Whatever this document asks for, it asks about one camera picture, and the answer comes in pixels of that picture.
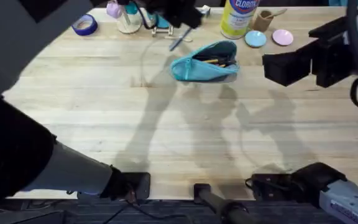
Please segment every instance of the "teal pencil case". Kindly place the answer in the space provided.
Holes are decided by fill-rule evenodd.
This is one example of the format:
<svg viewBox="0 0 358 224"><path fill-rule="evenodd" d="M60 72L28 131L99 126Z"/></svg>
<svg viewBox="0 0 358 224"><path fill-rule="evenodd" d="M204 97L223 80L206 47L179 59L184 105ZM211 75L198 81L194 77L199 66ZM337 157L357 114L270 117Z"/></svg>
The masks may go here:
<svg viewBox="0 0 358 224"><path fill-rule="evenodd" d="M174 60L171 71L179 81L208 82L226 78L239 71L236 53L234 42L219 41Z"/></svg>

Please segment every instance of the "black cable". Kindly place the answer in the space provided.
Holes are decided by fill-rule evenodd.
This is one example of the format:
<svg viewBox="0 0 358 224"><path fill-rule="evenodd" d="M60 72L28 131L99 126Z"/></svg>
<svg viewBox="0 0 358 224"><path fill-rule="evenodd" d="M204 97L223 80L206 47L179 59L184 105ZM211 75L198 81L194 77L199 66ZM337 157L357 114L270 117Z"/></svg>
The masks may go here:
<svg viewBox="0 0 358 224"><path fill-rule="evenodd" d="M356 67L358 69L358 27L357 27L357 0L347 1L347 35L349 38L349 46L354 54Z"/></svg>
<svg viewBox="0 0 358 224"><path fill-rule="evenodd" d="M249 184L249 181L251 180L251 178L246 179L246 187L250 190L252 190L252 186Z"/></svg>
<svg viewBox="0 0 358 224"><path fill-rule="evenodd" d="M252 190L252 186L249 184L250 180L251 180L251 178L246 179L246 187ZM269 185L271 187L275 187L276 189L280 189L282 191L289 191L290 190L290 188L288 188L288 187L283 187L281 185L271 183L270 181L267 181L267 180L266 181L264 181L264 180L253 180L253 182L254 181Z"/></svg>
<svg viewBox="0 0 358 224"><path fill-rule="evenodd" d="M108 218L106 221L102 222L102 224L107 224L109 223L113 218L116 218L121 212L123 212L125 209L127 209L129 207L129 203L122 206L116 213L114 213L110 218Z"/></svg>
<svg viewBox="0 0 358 224"><path fill-rule="evenodd" d="M357 99L357 88L358 88L358 78L354 80L351 86L350 97L352 102L358 107L358 99Z"/></svg>
<svg viewBox="0 0 358 224"><path fill-rule="evenodd" d="M191 219L191 217L189 215L185 215L185 214L173 214L173 215L167 215L167 216L163 216L163 217L158 217L155 215L152 215L150 213L147 213L146 211L144 211L143 209L141 209L140 206L134 205L133 203L130 203L126 200L126 205L122 206L116 213L114 213L110 218L108 218L106 221L102 222L102 224L108 224L111 220L113 220L114 218L116 218L121 212L123 212L125 209L127 209L128 207L132 207L133 209L137 210L138 212L147 215L150 218L153 218L155 220L166 220L166 219L171 219L171 218L187 218L189 224L193 224L193 219Z"/></svg>
<svg viewBox="0 0 358 224"><path fill-rule="evenodd" d="M140 7L137 5L137 3L135 1L132 1L132 2L135 4L137 10L139 11L140 16L142 17L144 27L146 29L154 29L154 28L156 28L156 26L158 24L158 15L155 15L155 23L151 27L149 27L149 25L147 24L146 18L143 15L143 12L140 10Z"/></svg>
<svg viewBox="0 0 358 224"><path fill-rule="evenodd" d="M172 215L167 215L167 216L162 216L162 217L158 217L158 216L155 216L155 215L152 215L150 213L147 213L146 211L144 211L143 209L141 209L139 206L136 206L134 204L131 204L127 201L128 205L131 206L132 208L134 208L135 210L137 210L138 212L144 214L144 215L147 215L148 217L150 218L153 218L155 220L166 220L166 219L171 219L171 218L187 218L188 220L188 223L189 224L193 224L193 219L189 216L189 215L186 215L186 214L172 214Z"/></svg>

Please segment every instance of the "pink plate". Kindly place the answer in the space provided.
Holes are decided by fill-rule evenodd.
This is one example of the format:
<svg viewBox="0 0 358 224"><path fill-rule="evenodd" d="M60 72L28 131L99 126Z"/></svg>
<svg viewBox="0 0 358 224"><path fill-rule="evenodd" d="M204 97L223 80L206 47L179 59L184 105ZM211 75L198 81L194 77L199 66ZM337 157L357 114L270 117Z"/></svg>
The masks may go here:
<svg viewBox="0 0 358 224"><path fill-rule="evenodd" d="M274 31L273 40L279 45L287 46L287 45L292 44L293 35L288 30L280 29L280 30Z"/></svg>

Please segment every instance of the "clorox label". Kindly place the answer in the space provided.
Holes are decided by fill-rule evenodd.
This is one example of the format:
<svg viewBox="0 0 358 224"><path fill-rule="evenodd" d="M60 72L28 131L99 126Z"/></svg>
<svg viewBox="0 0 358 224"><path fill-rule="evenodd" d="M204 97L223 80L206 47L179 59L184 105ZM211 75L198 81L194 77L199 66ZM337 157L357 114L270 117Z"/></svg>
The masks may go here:
<svg viewBox="0 0 358 224"><path fill-rule="evenodd" d="M244 36L260 0L226 0L221 22L222 34L230 39Z"/></svg>
<svg viewBox="0 0 358 224"><path fill-rule="evenodd" d="M259 0L230 0L230 3L236 12L245 14L258 7Z"/></svg>

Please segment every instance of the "small plate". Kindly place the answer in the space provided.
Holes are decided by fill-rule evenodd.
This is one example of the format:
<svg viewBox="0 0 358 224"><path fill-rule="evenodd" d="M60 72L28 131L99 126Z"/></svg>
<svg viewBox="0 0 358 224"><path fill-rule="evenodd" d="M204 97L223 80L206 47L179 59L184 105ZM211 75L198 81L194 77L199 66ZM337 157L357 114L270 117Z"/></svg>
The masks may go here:
<svg viewBox="0 0 358 224"><path fill-rule="evenodd" d="M288 46L288 45L292 44L292 42L293 42L293 35L288 30L280 29L280 30L274 31L273 40L278 45Z"/></svg>
<svg viewBox="0 0 358 224"><path fill-rule="evenodd" d="M266 44L266 36L257 30L252 30L246 35L246 43L251 47L261 47Z"/></svg>

